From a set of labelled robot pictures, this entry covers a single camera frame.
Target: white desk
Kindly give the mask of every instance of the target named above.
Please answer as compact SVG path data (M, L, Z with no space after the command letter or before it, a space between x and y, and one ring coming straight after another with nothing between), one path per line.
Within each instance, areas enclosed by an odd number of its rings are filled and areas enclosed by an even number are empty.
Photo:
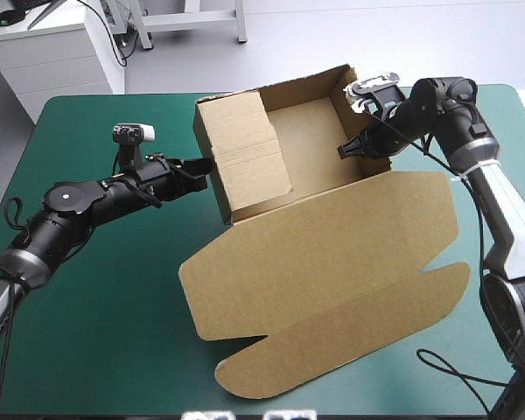
M98 0L87 1L103 16ZM0 0L0 11L9 6ZM36 122L54 96L123 94L124 69L99 18L71 0L27 31L45 7L0 27L0 72L31 119Z

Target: open cardboard box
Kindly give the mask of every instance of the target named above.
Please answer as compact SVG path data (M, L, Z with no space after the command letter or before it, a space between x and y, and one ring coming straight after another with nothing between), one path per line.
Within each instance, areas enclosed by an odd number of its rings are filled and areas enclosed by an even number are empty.
M266 336L216 368L247 398L276 396L438 322L469 269L422 272L457 236L438 172L340 160L368 125L348 106L350 66L202 98L194 130L233 226L179 272L204 340Z

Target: computer mouse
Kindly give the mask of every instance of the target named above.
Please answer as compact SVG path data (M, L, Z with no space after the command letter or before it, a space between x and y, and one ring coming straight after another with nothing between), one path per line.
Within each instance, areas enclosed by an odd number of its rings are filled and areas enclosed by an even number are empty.
M0 26L10 26L25 19L23 10L5 10L0 13Z

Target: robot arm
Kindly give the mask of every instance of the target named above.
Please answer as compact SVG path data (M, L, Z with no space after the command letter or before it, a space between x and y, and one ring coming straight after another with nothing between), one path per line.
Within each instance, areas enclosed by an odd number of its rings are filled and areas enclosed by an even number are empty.
M451 169L472 188L494 243L483 262L480 300L494 334L517 372L493 408L493 419L525 419L525 201L500 168L500 146L476 108L477 85L460 77L419 80L406 99L398 76L346 87L355 112L371 115L341 158L394 156L409 140L436 138Z
M207 187L209 159L180 160L153 153L144 160L140 143L153 139L151 126L119 123L113 141L119 144L120 173L99 181L55 184L45 193L41 210L18 226L20 233L0 255L0 335L10 316L12 283L17 307L30 291L47 284L96 227Z

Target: green table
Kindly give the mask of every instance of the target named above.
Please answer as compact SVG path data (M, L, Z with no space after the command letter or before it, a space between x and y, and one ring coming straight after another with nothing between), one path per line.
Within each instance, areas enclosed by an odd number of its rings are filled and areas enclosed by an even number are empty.
M60 97L49 101L5 197L24 199L23 218L54 182L100 179L116 152L119 122L155 126L144 152L200 155L192 131L201 94ZM501 163L525 197L525 111L507 86L483 86L479 107L502 144ZM437 170L414 150L396 170ZM225 227L209 187L160 209L134 213L97 229L92 241L20 307L1 412L176 414L314 408L328 414L476 414L473 395L456 378L432 371L415 351L439 351L458 368L495 380L512 374L478 301L478 237L473 205L453 186L461 232L433 264L472 267L471 284L444 320L280 397L244 400L214 380L216 363L249 340L198 338L178 278L179 265ZM0 252L14 236L0 212ZM491 405L500 390L479 386Z

